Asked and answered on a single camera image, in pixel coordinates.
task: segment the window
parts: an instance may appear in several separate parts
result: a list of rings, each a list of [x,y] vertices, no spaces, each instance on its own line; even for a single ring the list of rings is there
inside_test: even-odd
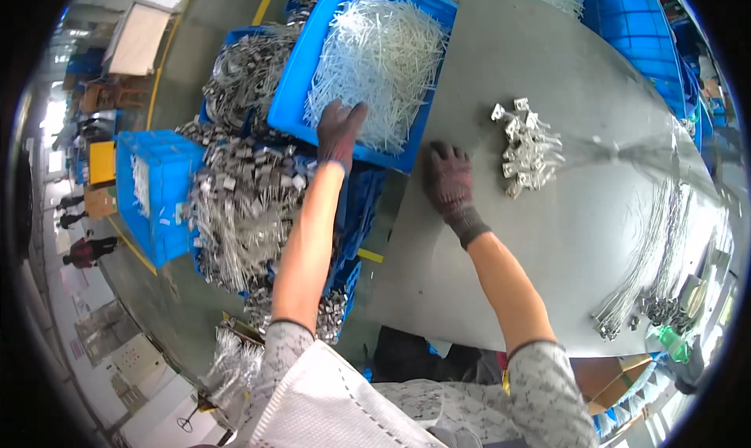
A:
[[[50,153],[47,172],[62,171],[62,151],[53,151]]]

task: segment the gray work glove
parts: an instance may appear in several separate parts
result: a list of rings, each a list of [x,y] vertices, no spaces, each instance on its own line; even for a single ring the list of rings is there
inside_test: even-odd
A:
[[[368,107],[357,104],[353,108],[342,107],[341,99],[327,105],[318,122],[318,163],[337,161],[349,174],[352,171],[354,141],[368,115]]]
[[[424,181],[430,203],[454,230],[464,249],[476,237],[490,231],[474,208],[472,162],[460,148],[445,142],[431,142]]]

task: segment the factory floor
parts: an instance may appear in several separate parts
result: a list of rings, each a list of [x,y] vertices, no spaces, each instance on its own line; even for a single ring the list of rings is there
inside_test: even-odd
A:
[[[214,59],[230,30],[248,26],[262,0],[190,0],[177,21],[167,48],[151,114],[151,130],[171,130],[191,121],[203,100],[202,86],[211,74]],[[283,22],[287,0],[270,0],[263,21]],[[128,110],[119,130],[144,130],[148,108]],[[378,206],[375,224],[363,248],[382,254],[397,216],[406,176],[393,173]],[[96,237],[125,236],[129,247],[102,258],[101,271],[113,291],[138,325],[162,350],[183,376],[197,382],[210,368],[214,352],[214,329],[225,311],[243,320],[243,300],[207,284],[194,270],[188,255],[155,270],[142,260],[127,226],[119,215],[94,223]],[[356,368],[368,365],[376,347],[380,324],[365,317],[371,293],[371,274],[379,264],[363,260],[361,279],[355,291],[354,309],[344,324],[335,349]]]

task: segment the blue plastic crate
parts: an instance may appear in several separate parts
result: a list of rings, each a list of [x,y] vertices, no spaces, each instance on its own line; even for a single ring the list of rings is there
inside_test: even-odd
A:
[[[315,68],[318,66],[318,58],[321,55],[324,40],[329,32],[329,23],[333,19],[334,11],[339,9],[340,4],[345,1],[348,0],[318,1],[292,51],[269,112],[269,125],[316,146],[318,146],[318,137],[315,135],[315,129],[310,127],[303,119],[305,99],[311,86],[310,82],[313,79]],[[451,29],[454,26],[456,3],[449,0],[410,1],[433,16],[446,28]],[[440,67],[438,68],[437,80],[439,75]],[[428,91],[425,96],[426,104],[420,108],[415,122],[409,130],[409,140],[404,152],[394,157],[357,144],[354,147],[354,159],[406,173],[411,171],[420,147],[420,140],[425,130],[434,93],[435,91]]]
[[[681,61],[659,0],[597,0],[597,8],[600,36],[655,85],[676,117],[685,119]]]
[[[245,26],[245,27],[239,27],[235,30],[230,30],[230,32],[225,37],[224,45],[233,45],[237,44],[241,37],[243,36],[254,36],[255,34],[263,34],[266,33],[266,27],[265,26]],[[243,121],[243,126],[239,129],[240,136],[248,136],[250,135],[250,116],[251,111],[247,111],[245,114],[245,120]],[[206,99],[204,98],[201,103],[201,111],[198,113],[198,121],[203,124],[214,124],[214,121],[211,120],[209,117],[208,112],[206,112]]]
[[[384,169],[353,171],[349,176],[349,193],[342,250],[346,259],[354,259],[370,233],[376,217],[376,203],[381,196],[388,172]]]
[[[172,130],[121,132],[115,165],[117,202],[122,218],[155,267],[188,253],[192,242],[181,218],[192,174],[203,166],[205,150]],[[138,213],[131,154],[149,165],[150,218]]]
[[[334,278],[333,287],[338,288],[343,286],[347,295],[347,306],[344,308],[342,321],[347,319],[354,306],[354,288],[358,285],[362,266],[363,263],[360,259],[348,260]]]
[[[582,11],[581,23],[587,26],[594,33],[600,33],[600,13],[597,6],[597,0],[583,0],[584,10]]]

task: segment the person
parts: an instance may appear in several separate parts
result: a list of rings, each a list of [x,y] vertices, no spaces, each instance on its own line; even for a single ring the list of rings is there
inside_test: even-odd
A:
[[[99,265],[98,259],[100,257],[115,251],[118,244],[116,236],[104,239],[89,239],[93,234],[94,232],[89,229],[86,236],[74,242],[70,246],[68,255],[62,256],[62,263],[64,265],[73,264],[76,268],[95,267]]]
[[[83,196],[62,197],[60,199],[60,203],[57,204],[56,209],[58,210],[70,209],[70,207],[74,207],[75,205],[78,205],[81,202],[83,202]]]
[[[79,125],[77,122],[68,122],[63,125],[62,130],[57,133],[57,139],[52,142],[52,151],[58,151],[60,148],[66,149],[73,146],[73,142],[78,137]]]
[[[597,446],[544,303],[474,208],[472,164],[459,148],[430,145],[425,192],[473,261],[496,313],[509,355],[511,396],[498,384],[418,379],[371,385],[314,338],[339,190],[366,115],[365,105],[342,108],[339,100],[324,109],[318,170],[273,284],[258,384],[228,446]]]
[[[84,211],[80,215],[69,215],[65,213],[65,214],[62,214],[62,216],[60,217],[58,226],[64,229],[68,229],[70,228],[70,225],[72,225],[73,223],[76,223],[81,218],[88,217],[88,216],[89,216],[89,212],[87,211]]]

